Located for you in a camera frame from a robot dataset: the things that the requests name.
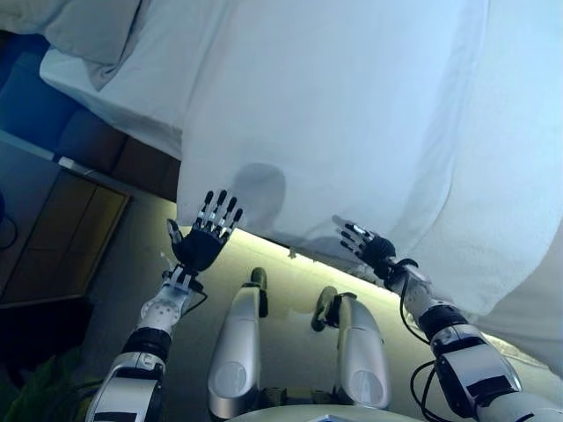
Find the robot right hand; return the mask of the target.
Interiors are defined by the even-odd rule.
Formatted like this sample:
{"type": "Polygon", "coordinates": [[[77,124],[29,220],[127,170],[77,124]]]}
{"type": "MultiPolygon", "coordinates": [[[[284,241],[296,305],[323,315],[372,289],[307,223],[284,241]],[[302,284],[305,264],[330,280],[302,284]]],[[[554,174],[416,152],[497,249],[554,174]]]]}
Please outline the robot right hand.
{"type": "Polygon", "coordinates": [[[339,244],[352,253],[356,259],[368,266],[375,275],[385,277],[396,257],[394,245],[386,238],[363,227],[357,222],[333,217],[339,234],[339,244]]]}

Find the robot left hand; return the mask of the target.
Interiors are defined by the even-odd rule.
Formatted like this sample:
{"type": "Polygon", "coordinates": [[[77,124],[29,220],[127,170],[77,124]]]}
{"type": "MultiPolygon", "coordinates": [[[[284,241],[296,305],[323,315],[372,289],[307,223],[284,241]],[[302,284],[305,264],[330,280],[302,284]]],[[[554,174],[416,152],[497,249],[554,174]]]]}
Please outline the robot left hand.
{"type": "Polygon", "coordinates": [[[238,198],[227,190],[208,191],[187,235],[172,219],[166,221],[172,252],[191,275],[207,270],[227,244],[243,216],[238,198]]]}

